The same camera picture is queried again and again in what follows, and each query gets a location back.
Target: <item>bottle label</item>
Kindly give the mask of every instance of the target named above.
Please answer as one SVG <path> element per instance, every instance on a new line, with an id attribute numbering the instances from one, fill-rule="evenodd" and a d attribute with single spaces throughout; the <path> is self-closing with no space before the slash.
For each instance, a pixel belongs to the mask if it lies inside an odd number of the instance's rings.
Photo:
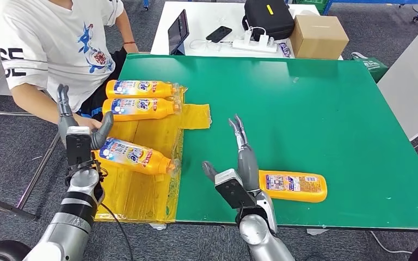
<path id="1" fill-rule="evenodd" d="M 122 164 L 142 164 L 146 167 L 153 155 L 153 150 L 134 146 L 115 138 L 108 138 L 100 149 L 100 157 Z"/>
<path id="2" fill-rule="evenodd" d="M 321 192 L 316 177 L 267 175 L 267 189 L 284 191 Z"/>
<path id="3" fill-rule="evenodd" d="M 150 90 L 155 92 L 157 85 L 157 81 L 151 80 L 117 80 L 113 92 L 118 95 L 142 95 Z"/>
<path id="4" fill-rule="evenodd" d="M 113 99 L 111 111 L 113 114 L 137 114 L 139 111 L 148 111 L 158 108 L 158 99 Z"/>

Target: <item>white cable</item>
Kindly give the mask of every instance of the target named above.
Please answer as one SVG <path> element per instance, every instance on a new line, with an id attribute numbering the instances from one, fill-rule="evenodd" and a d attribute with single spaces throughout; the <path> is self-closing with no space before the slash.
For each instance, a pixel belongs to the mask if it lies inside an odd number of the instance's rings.
<path id="1" fill-rule="evenodd" d="M 258 26 L 255 26 L 255 27 L 249 27 L 249 30 L 251 30 L 251 32 L 252 32 L 254 29 L 262 29 L 262 30 L 263 30 L 263 34 L 264 34 L 264 35 L 267 35 L 267 30 L 265 30 L 265 28 L 263 28 L 263 27 L 258 27 Z"/>
<path id="2" fill-rule="evenodd" d="M 201 43 L 201 46 L 200 47 L 195 47 L 194 44 L 196 42 L 200 42 Z M 193 49 L 193 50 L 204 51 L 204 50 L 206 50 L 208 48 L 211 49 L 210 47 L 212 45 L 214 45 L 216 47 L 215 48 L 215 51 L 219 52 L 221 50 L 221 48 L 222 48 L 222 44 L 224 44 L 224 43 L 225 44 L 231 44 L 232 42 L 233 41 L 212 42 L 211 40 L 195 39 L 195 40 L 193 40 L 193 41 L 190 42 L 189 47 L 190 47 L 190 49 Z"/>
<path id="3" fill-rule="evenodd" d="M 374 232 L 372 232 L 372 231 L 370 231 L 370 232 L 371 232 L 372 236 L 374 237 L 374 239 L 375 239 L 375 240 L 377 241 L 377 243 L 379 244 L 379 246 L 380 246 L 380 247 L 382 247 L 382 249 L 383 249 L 383 250 L 385 250 L 385 251 L 387 251 L 387 252 L 389 252 L 389 253 L 392 253 L 392 254 L 398 254 L 398 253 L 412 254 L 412 252 L 405 251 L 405 250 L 390 251 L 390 250 L 386 249 L 386 248 L 385 248 L 385 246 L 383 246 L 383 245 L 380 243 L 380 241 L 379 241 L 379 239 L 377 238 L 376 234 L 374 234 Z"/>

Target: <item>black shorts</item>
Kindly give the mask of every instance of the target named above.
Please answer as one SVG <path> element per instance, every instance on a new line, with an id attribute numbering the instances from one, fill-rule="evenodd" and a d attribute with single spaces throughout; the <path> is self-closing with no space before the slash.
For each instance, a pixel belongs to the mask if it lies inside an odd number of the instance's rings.
<path id="1" fill-rule="evenodd" d="M 116 67 L 114 71 L 108 76 L 108 78 L 95 90 L 95 92 L 85 100 L 77 114 L 82 117 L 96 119 L 98 121 L 102 121 L 103 113 L 102 113 L 102 106 L 103 102 L 107 99 L 107 94 L 105 88 L 107 86 L 107 82 L 109 80 L 117 80 L 119 78 L 119 74 L 121 73 L 122 66 L 124 65 L 124 61 L 126 60 L 127 52 L 122 48 L 119 51 L 111 53 L 111 58 L 116 63 Z"/>

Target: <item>black bag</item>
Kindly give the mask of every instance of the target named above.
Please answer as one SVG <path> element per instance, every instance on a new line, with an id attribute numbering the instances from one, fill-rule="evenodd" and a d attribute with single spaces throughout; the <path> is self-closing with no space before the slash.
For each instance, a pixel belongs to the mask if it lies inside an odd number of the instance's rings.
<path id="1" fill-rule="evenodd" d="M 243 27 L 262 27 L 275 40 L 288 38 L 294 30 L 294 19 L 289 6 L 283 0 L 246 0 Z M 253 29 L 254 40 L 258 41 L 262 29 Z"/>

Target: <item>cardboard box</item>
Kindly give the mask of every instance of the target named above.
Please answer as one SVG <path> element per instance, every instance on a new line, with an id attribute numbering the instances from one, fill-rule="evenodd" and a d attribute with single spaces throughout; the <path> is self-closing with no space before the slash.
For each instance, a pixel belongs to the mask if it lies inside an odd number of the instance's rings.
<path id="1" fill-rule="evenodd" d="M 297 15 L 290 37 L 296 58 L 338 59 L 348 37 L 335 16 Z"/>

